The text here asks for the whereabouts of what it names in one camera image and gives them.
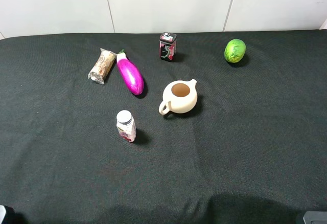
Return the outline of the left arm base corner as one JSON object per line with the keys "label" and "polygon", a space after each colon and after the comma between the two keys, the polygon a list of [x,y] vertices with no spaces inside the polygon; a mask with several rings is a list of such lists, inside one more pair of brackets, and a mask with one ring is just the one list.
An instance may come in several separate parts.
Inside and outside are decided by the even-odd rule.
{"label": "left arm base corner", "polygon": [[13,224],[15,211],[13,208],[0,205],[0,224]]}

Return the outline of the right arm base corner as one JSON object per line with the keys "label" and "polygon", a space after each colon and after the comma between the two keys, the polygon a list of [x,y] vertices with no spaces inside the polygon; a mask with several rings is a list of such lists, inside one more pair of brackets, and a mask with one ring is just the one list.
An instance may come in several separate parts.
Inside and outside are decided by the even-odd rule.
{"label": "right arm base corner", "polygon": [[327,211],[307,211],[303,215],[304,224],[327,224]]}

